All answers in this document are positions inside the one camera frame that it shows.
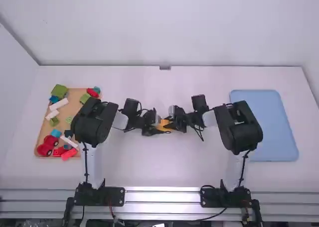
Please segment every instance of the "small mounting plate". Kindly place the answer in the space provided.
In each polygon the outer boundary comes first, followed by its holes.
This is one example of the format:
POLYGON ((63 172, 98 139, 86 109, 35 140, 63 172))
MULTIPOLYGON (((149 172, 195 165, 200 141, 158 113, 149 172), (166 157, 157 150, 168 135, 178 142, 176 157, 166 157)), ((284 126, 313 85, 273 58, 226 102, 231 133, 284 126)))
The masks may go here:
POLYGON ((123 187, 100 187, 98 190, 80 184, 74 195, 76 206, 113 206, 124 205, 125 189, 123 187))
POLYGON ((203 208, 246 208, 251 206, 250 191, 244 187, 236 188, 233 192, 219 188, 202 188, 200 205, 203 208))

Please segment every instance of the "metal extrusion frame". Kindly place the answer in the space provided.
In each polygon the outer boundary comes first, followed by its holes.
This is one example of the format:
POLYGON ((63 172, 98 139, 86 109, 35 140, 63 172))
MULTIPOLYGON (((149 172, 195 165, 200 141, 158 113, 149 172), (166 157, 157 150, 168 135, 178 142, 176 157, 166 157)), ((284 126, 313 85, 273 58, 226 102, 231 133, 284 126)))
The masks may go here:
MULTIPOLYGON (((200 188, 125 187, 125 204, 113 211, 125 220, 202 219, 222 208, 202 208, 200 188)), ((0 189, 0 218, 61 219, 66 199, 74 190, 0 189)), ((260 201, 263 221, 319 222, 319 193, 252 192, 260 201)), ((82 207, 75 206, 71 217, 80 219, 82 207)), ((108 207, 86 207, 86 219, 111 219, 108 207)), ((241 221, 240 209, 229 208, 212 221, 241 221)))

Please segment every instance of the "red toy car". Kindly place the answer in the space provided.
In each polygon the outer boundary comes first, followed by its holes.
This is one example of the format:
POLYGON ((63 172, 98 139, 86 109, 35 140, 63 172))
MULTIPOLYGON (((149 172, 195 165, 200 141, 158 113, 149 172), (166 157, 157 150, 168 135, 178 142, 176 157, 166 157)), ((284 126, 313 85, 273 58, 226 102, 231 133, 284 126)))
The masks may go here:
POLYGON ((99 94, 98 94, 96 91, 94 91, 94 89, 88 88, 88 89, 86 90, 86 92, 87 92, 90 96, 92 96, 92 97, 94 97, 94 98, 98 98, 98 97, 99 97, 99 94))
POLYGON ((43 144, 39 145, 36 151, 41 156, 49 156, 52 154, 52 151, 55 146, 59 144, 59 139, 55 136, 48 135, 44 138, 43 144))

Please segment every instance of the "red lego brick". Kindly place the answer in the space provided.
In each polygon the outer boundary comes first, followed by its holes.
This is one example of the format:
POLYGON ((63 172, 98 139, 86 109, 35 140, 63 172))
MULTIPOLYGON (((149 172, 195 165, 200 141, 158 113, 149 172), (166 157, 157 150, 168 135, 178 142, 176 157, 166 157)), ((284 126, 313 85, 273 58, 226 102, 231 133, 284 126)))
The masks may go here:
POLYGON ((63 161, 68 160, 70 157, 76 155, 78 151, 75 148, 72 148, 61 155, 63 161))
POLYGON ((63 153, 67 152, 63 146, 59 147, 58 149, 53 150, 53 156, 60 157, 63 153))
POLYGON ((90 96, 92 96, 92 97, 94 97, 94 98, 98 98, 98 97, 99 97, 99 94, 98 94, 96 91, 94 91, 93 89, 91 89, 91 88, 88 88, 88 89, 86 90, 86 92, 87 92, 90 96))

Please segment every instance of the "white table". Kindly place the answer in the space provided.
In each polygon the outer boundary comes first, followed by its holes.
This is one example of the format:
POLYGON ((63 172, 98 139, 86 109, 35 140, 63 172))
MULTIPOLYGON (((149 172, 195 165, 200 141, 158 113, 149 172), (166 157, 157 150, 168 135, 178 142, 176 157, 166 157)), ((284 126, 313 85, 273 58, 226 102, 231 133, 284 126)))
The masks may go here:
MULTIPOLYGON (((62 162, 59 158, 40 159, 33 155, 48 94, 56 83, 71 88, 99 86, 105 101, 122 107, 126 98, 134 98, 143 108, 155 107, 162 117, 167 115, 170 105, 191 111, 191 96, 197 94, 205 94, 208 105, 214 107, 228 103, 233 89, 277 90, 300 156, 296 162, 249 163, 245 186, 254 193, 253 197, 261 200, 266 220, 305 221, 305 216, 308 221, 319 220, 316 168, 319 110, 300 67, 174 66, 171 71, 160 71, 158 67, 43 67, 35 77, 12 147, 0 170, 1 188, 25 189, 15 193, 3 190, 0 195, 4 199, 55 201, 53 206, 47 204, 47 208, 58 213, 46 215, 37 212, 42 209, 36 204, 28 205, 37 213, 35 216, 60 217, 66 197, 73 195, 72 190, 82 175, 80 160, 62 162)), ((227 150, 218 129, 207 128, 203 136, 205 142, 192 130, 186 134, 174 132, 153 137, 142 137, 138 130, 110 132, 103 150, 106 184, 132 190, 127 193, 128 203, 117 209, 123 217, 196 219, 218 212, 203 210, 196 191, 204 184, 219 185, 225 174, 227 150), (151 195, 145 190, 158 192, 151 195), (162 202, 171 204, 163 206, 162 202)), ((23 204, 17 203, 4 206, 8 213, 0 213, 0 217, 9 217, 12 211, 23 212, 23 204)), ((89 210, 92 218, 107 217, 104 208, 89 210)), ((79 215, 80 211, 75 208, 75 214, 79 215)), ((228 210, 216 220, 239 220, 239 213, 236 209, 228 210)))

